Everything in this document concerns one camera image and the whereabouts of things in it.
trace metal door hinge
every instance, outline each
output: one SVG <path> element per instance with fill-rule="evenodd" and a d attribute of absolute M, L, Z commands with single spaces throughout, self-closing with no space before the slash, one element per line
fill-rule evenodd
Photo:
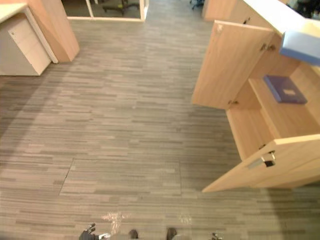
<path fill-rule="evenodd" d="M 261 145 L 261 146 L 259 147 L 259 150 L 263 149 L 265 146 L 266 146 L 265 144 Z"/>
<path fill-rule="evenodd" d="M 268 46 L 266 43 L 264 43 L 260 48 L 260 52 L 262 52 L 262 51 L 270 51 L 271 52 L 274 50 L 276 50 L 276 46 L 274 44 Z"/>
<path fill-rule="evenodd" d="M 247 24 L 250 21 L 250 17 L 248 17 L 246 20 L 243 21 L 243 24 Z"/>
<path fill-rule="evenodd" d="M 230 100 L 230 101 L 228 101 L 228 105 L 231 105 L 231 104 L 239 104 L 239 102 L 238 101 L 232 101 L 232 100 Z"/>
<path fill-rule="evenodd" d="M 247 165 L 248 169 L 254 169 L 254 168 L 258 167 L 259 165 L 261 165 L 262 163 L 264 163 L 267 168 L 276 165 L 275 153 L 276 153 L 275 151 L 270 151 L 267 153 L 269 155 L 261 156 L 257 160 L 255 160 L 255 161 L 251 162 L 249 165 Z"/>

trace white drawer unit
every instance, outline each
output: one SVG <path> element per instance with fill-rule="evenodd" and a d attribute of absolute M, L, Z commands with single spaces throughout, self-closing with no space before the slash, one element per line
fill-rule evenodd
<path fill-rule="evenodd" d="M 0 75 L 39 76 L 50 62 L 25 14 L 0 24 Z"/>

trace wooden panel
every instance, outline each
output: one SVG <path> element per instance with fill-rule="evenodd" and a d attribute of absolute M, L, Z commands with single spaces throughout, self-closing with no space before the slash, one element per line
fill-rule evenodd
<path fill-rule="evenodd" d="M 233 102 L 230 105 L 231 109 L 261 109 L 257 96 L 248 81 L 242 86 Z"/>
<path fill-rule="evenodd" d="M 60 0 L 0 0 L 0 3 L 27 2 L 43 35 L 59 62 L 72 61 L 79 52 L 78 41 Z"/>
<path fill-rule="evenodd" d="M 320 133 L 320 125 L 303 104 L 278 103 L 263 79 L 249 79 L 277 138 Z"/>
<path fill-rule="evenodd" d="M 276 186 L 277 188 L 287 187 L 295 188 L 303 186 L 308 183 L 312 183 L 320 176 L 320 158 L 312 160 L 308 163 L 289 171 L 287 174 L 283 174 L 277 177 L 268 178 L 262 182 L 255 184 L 254 188 L 269 188 Z"/>
<path fill-rule="evenodd" d="M 237 0 L 205 0 L 202 16 L 207 21 L 228 20 Z"/>
<path fill-rule="evenodd" d="M 300 64 L 300 61 L 279 54 L 282 38 L 275 34 L 270 42 L 275 50 L 265 51 L 253 69 L 250 78 L 262 79 L 265 75 L 290 76 Z"/>
<path fill-rule="evenodd" d="M 63 47 L 63 50 L 67 54 L 68 59 L 66 61 L 72 61 L 79 52 L 79 44 L 71 28 L 61 0 L 42 0 L 42 4 L 50 18 L 50 21 L 53 23 L 59 40 L 59 45 Z"/>
<path fill-rule="evenodd" d="M 320 76 L 309 65 L 301 63 L 290 77 L 307 98 L 305 106 L 320 125 Z"/>
<path fill-rule="evenodd" d="M 281 176 L 303 163 L 320 158 L 320 134 L 301 137 L 275 139 L 251 157 L 241 162 L 225 175 L 207 186 L 203 192 L 215 192 L 226 189 L 241 188 L 255 185 L 263 180 Z M 275 165 L 266 167 L 260 157 L 268 158 L 268 153 L 274 151 Z"/>
<path fill-rule="evenodd" d="M 229 20 L 239 24 L 272 28 L 272 26 L 263 17 L 257 14 L 257 12 L 248 6 L 243 0 L 237 0 Z"/>
<path fill-rule="evenodd" d="M 293 188 L 302 187 L 304 185 L 311 184 L 311 183 L 318 182 L 318 181 L 320 181 L 320 173 L 318 173 L 318 175 L 316 175 L 316 176 L 308 177 L 303 180 L 293 181 L 290 183 L 284 183 L 281 185 L 273 186 L 272 188 L 293 189 Z"/>
<path fill-rule="evenodd" d="M 273 31 L 267 28 L 216 21 L 192 102 L 228 109 L 248 79 Z"/>
<path fill-rule="evenodd" d="M 274 139 L 260 110 L 232 108 L 226 115 L 242 161 Z"/>

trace door frame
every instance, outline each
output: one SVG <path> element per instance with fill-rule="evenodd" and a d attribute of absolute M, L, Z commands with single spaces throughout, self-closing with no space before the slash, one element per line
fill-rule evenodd
<path fill-rule="evenodd" d="M 147 12 L 149 9 L 149 0 L 139 0 L 140 4 L 140 18 L 129 18 L 129 17 L 96 17 L 91 8 L 90 0 L 84 0 L 88 7 L 90 16 L 67 16 L 69 20 L 91 20 L 91 21 L 118 21 L 118 22 L 144 22 L 147 18 Z"/>

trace shoe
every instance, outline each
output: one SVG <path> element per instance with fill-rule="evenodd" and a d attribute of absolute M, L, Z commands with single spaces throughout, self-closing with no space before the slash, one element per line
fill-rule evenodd
<path fill-rule="evenodd" d="M 129 232 L 130 239 L 139 239 L 138 232 L 135 229 L 132 229 Z"/>
<path fill-rule="evenodd" d="M 175 235 L 177 235 L 177 230 L 173 227 L 169 227 L 166 234 L 166 240 L 172 240 Z"/>

